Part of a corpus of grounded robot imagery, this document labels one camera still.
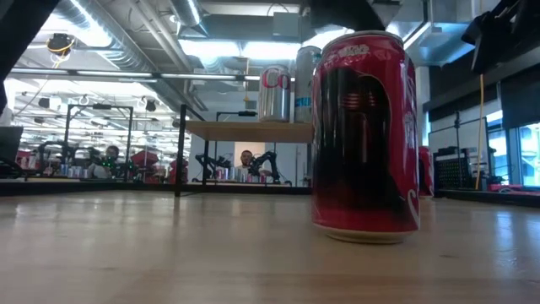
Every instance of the wooden table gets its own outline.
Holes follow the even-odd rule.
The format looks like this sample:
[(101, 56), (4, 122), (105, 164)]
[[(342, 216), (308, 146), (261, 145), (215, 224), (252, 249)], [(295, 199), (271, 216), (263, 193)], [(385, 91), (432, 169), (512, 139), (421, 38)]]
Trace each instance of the wooden table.
[(254, 143), (311, 143), (310, 123), (186, 122), (186, 130), (204, 140)]
[(310, 197), (2, 198), (0, 302), (538, 303), (540, 211), (422, 202), (403, 244), (338, 242)]

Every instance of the can rim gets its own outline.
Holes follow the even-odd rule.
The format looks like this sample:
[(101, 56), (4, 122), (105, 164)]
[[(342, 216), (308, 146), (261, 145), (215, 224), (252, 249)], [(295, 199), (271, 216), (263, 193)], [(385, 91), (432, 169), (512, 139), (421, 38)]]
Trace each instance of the can rim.
[(289, 67), (287, 67), (284, 64), (279, 64), (279, 63), (268, 64), (268, 65), (264, 66), (264, 68), (262, 70), (264, 71), (264, 70), (267, 70), (267, 69), (269, 69), (271, 67), (281, 67), (281, 68), (284, 68), (287, 71), (289, 71)]
[(321, 48), (320, 47), (317, 47), (317, 46), (302, 46), (301, 48), (298, 49), (298, 52), (304, 50), (304, 49), (309, 49), (309, 48), (314, 48), (314, 49), (317, 49), (319, 52), (321, 52)]
[(397, 40), (397, 42), (399, 42), (399, 44), (403, 47), (403, 40), (398, 35), (389, 33), (389, 32), (387, 32), (385, 30), (361, 30), (361, 31), (357, 31), (357, 32), (354, 32), (354, 33), (351, 33), (351, 34), (341, 35), (338, 38), (328, 42), (328, 44), (322, 49), (322, 52), (325, 52), (328, 48), (335, 45), (339, 41), (342, 41), (342, 40), (345, 40), (345, 39), (348, 39), (348, 38), (351, 38), (351, 37), (360, 36), (360, 35), (378, 35), (378, 36), (391, 37), (391, 38), (394, 38), (395, 40)]

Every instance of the wooden shelf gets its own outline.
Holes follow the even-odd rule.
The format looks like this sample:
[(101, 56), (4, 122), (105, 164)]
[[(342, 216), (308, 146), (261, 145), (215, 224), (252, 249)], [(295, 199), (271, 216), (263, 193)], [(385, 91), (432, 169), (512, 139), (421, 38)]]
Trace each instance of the wooden shelf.
[(311, 143), (310, 123), (186, 122), (186, 130), (205, 140), (258, 143)]

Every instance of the computer monitor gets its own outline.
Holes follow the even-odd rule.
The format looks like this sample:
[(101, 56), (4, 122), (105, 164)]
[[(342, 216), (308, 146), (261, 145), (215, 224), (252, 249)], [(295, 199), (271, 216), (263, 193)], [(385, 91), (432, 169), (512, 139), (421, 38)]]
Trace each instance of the computer monitor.
[(0, 157), (17, 161), (23, 127), (0, 127)]

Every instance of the window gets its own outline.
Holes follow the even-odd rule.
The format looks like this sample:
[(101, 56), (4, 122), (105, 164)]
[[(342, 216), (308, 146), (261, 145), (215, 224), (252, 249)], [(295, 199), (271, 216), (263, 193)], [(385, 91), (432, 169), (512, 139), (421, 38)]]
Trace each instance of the window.
[(506, 153), (506, 135), (505, 131), (497, 130), (490, 131), (489, 134), (489, 147), (494, 149), (492, 168), (496, 176), (503, 177), (502, 184), (508, 185), (509, 181), (509, 169), (508, 169), (508, 156)]
[(521, 127), (520, 137), (523, 185), (540, 187), (540, 123)]
[(532, 131), (529, 127), (523, 127), (520, 131), (522, 139), (532, 139)]

